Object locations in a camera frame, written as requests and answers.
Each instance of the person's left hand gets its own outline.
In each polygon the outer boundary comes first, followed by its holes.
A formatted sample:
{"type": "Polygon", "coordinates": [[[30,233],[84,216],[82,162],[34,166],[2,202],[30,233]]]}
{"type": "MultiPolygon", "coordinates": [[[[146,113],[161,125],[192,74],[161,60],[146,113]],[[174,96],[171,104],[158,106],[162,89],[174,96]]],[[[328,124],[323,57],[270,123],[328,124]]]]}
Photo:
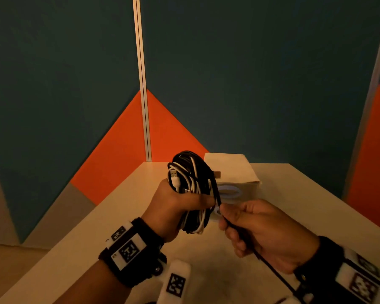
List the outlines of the person's left hand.
{"type": "Polygon", "coordinates": [[[211,208],[214,205],[215,200],[212,196],[179,194],[170,187],[167,179],[163,179],[141,218],[165,242],[170,242],[179,233],[178,226],[183,213],[211,208]]]}

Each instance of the white table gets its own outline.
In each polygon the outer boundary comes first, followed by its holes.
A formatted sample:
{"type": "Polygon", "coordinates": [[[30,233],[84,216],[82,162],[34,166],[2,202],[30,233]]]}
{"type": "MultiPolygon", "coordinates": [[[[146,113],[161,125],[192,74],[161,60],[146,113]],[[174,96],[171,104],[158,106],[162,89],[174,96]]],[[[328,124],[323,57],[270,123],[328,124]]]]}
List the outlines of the white table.
{"type": "MultiPolygon", "coordinates": [[[[262,181],[259,197],[380,267],[379,227],[289,164],[252,165],[262,181]]],[[[53,303],[97,260],[105,239],[122,222],[143,213],[166,176],[166,163],[143,163],[25,274],[0,304],[53,303]]],[[[237,258],[215,222],[209,223],[203,235],[180,232],[162,252],[168,260],[179,258],[192,265],[186,303],[272,304],[289,294],[255,257],[237,258]]],[[[298,285],[293,276],[287,279],[298,285]]],[[[132,290],[127,303],[156,300],[160,288],[158,280],[147,280],[132,290]]]]}

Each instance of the wooden floor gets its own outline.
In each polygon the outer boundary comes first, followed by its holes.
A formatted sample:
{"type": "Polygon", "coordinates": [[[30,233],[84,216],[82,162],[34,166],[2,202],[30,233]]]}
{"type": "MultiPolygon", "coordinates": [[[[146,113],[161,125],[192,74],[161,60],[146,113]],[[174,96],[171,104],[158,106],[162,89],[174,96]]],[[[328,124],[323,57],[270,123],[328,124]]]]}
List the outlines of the wooden floor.
{"type": "Polygon", "coordinates": [[[0,245],[0,297],[46,252],[47,250],[0,245]]]}

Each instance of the white box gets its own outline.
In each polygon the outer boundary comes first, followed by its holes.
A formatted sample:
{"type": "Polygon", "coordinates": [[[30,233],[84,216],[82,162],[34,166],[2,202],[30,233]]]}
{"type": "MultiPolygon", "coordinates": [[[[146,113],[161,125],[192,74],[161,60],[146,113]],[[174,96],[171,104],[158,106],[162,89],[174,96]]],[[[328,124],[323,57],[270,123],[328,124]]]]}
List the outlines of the white box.
{"type": "Polygon", "coordinates": [[[204,161],[215,174],[220,174],[216,181],[222,202],[235,204],[256,199],[261,182],[243,154],[208,152],[204,161]]]}

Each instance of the hand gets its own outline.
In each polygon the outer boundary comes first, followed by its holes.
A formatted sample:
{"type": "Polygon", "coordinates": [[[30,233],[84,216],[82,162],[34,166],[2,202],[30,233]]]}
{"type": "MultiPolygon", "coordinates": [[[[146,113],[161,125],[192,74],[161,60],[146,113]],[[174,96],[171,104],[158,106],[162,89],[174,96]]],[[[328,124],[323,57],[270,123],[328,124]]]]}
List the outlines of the hand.
{"type": "MultiPolygon", "coordinates": [[[[258,199],[238,205],[221,204],[221,214],[231,223],[247,229],[255,249],[275,269],[291,274],[307,262],[319,248],[317,235],[293,220],[268,201],[258,199]]],[[[252,252],[246,248],[238,232],[221,218],[219,228],[232,241],[235,254],[244,257],[252,252]]]]}
{"type": "Polygon", "coordinates": [[[179,233],[178,225],[183,213],[211,208],[214,205],[215,200],[212,196],[179,194],[170,187],[167,179],[163,179],[141,218],[165,242],[170,242],[179,233]]]}

